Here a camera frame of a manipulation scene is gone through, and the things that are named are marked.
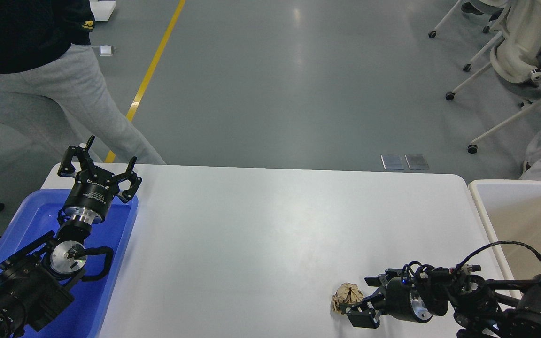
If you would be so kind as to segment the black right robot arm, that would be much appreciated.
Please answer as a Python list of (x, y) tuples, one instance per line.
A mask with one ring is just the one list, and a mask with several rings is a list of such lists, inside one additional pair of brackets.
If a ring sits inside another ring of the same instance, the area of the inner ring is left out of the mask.
[[(531, 279), (494, 280), (479, 276), (480, 265), (470, 259), (502, 245), (487, 244), (455, 267), (434, 267), (412, 261), (401, 268), (388, 268), (365, 282), (374, 292), (362, 297), (353, 285), (343, 285), (334, 296), (333, 309), (348, 317), (354, 327), (377, 329), (380, 317), (413, 323), (428, 323), (435, 316), (454, 310), (460, 326), (458, 338), (541, 338), (541, 274)], [(541, 253), (518, 242), (541, 263)]]

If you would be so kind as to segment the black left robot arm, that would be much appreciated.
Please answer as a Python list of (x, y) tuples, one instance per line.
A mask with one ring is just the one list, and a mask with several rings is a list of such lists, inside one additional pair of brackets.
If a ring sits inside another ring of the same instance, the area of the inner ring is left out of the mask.
[(114, 198), (129, 203), (142, 179), (135, 173), (137, 157), (118, 175), (94, 164), (89, 150), (69, 146), (58, 169), (72, 177), (73, 187), (58, 212), (58, 231), (49, 231), (0, 263), (0, 338), (19, 338), (25, 327), (42, 330), (74, 301), (78, 282), (96, 282), (111, 272), (114, 249), (87, 247), (93, 224), (106, 220)]

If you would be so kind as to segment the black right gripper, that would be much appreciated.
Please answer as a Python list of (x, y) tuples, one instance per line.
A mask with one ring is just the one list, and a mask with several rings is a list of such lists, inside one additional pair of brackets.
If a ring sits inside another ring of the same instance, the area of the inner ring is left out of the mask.
[(353, 327), (378, 329), (384, 312), (396, 319), (427, 323), (433, 316), (444, 316), (448, 299), (433, 292), (427, 283), (405, 283), (401, 268), (387, 268), (384, 273), (364, 278), (375, 287), (370, 296), (354, 304), (340, 304), (340, 310)]

